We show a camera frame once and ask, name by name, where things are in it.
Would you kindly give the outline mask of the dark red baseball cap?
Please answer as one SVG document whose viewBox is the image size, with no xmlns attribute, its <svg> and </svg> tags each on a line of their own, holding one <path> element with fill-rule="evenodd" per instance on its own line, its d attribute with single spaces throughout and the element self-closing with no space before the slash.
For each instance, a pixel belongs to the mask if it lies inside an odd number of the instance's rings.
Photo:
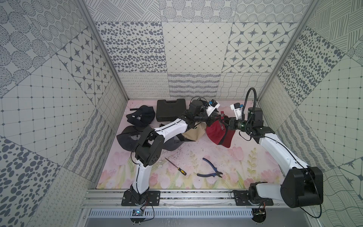
<svg viewBox="0 0 363 227">
<path fill-rule="evenodd" d="M 212 126 L 207 126 L 206 133 L 208 138 L 215 144 L 230 148 L 233 136 L 235 134 L 235 130 L 226 130 L 223 127 L 223 124 L 227 124 L 223 122 L 223 119 L 225 118 L 229 117 L 225 115 L 224 111 L 222 111 L 221 115 L 217 118 L 219 123 L 215 123 Z"/>
</svg>

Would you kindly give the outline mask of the beige baseball cap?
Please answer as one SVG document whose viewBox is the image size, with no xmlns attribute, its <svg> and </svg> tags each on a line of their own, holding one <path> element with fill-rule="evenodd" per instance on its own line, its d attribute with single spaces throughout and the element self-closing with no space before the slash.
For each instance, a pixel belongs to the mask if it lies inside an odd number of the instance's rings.
<svg viewBox="0 0 363 227">
<path fill-rule="evenodd" d="M 195 128 L 188 130 L 182 135 L 184 136 L 184 138 L 188 140 L 198 141 L 206 133 L 206 128 L 207 128 L 206 123 L 200 123 L 199 125 L 195 126 Z"/>
</svg>

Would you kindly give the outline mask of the navy baseball cap metal buckle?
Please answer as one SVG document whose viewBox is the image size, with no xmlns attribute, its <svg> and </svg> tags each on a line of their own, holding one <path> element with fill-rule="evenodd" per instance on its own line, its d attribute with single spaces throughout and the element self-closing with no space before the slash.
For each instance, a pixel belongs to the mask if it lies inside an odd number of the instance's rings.
<svg viewBox="0 0 363 227">
<path fill-rule="evenodd" d="M 150 125 L 156 116 L 154 108 L 146 105 L 130 110 L 132 113 L 126 115 L 127 121 L 137 127 L 146 127 Z"/>
</svg>

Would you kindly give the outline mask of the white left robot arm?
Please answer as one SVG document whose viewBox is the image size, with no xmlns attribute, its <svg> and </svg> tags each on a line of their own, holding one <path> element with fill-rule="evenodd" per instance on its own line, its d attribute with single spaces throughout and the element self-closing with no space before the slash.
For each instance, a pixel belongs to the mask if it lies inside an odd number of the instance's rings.
<svg viewBox="0 0 363 227">
<path fill-rule="evenodd" d="M 173 122 L 155 129 L 149 126 L 144 129 L 133 149 L 137 171 L 130 191 L 136 199 L 146 198 L 151 169 L 159 160 L 164 143 L 193 129 L 197 123 L 212 124 L 217 120 L 219 107 L 220 104 L 214 99 L 209 102 L 195 99 L 191 101 L 189 109 L 185 110 Z"/>
</svg>

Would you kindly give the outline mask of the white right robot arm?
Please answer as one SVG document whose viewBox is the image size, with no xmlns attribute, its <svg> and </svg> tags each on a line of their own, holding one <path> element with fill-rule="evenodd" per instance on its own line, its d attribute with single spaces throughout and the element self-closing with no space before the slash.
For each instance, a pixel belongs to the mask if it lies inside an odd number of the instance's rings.
<svg viewBox="0 0 363 227">
<path fill-rule="evenodd" d="M 282 184 L 259 182 L 249 187 L 248 198 L 252 204 L 264 200 L 283 201 L 290 208 L 302 208 L 323 203 L 323 173 L 318 167 L 311 167 L 295 155 L 279 139 L 275 132 L 264 126 L 262 109 L 250 107 L 244 114 L 244 106 L 231 105 L 235 116 L 225 120 L 230 130 L 247 133 L 261 145 L 278 163 L 285 175 Z"/>
</svg>

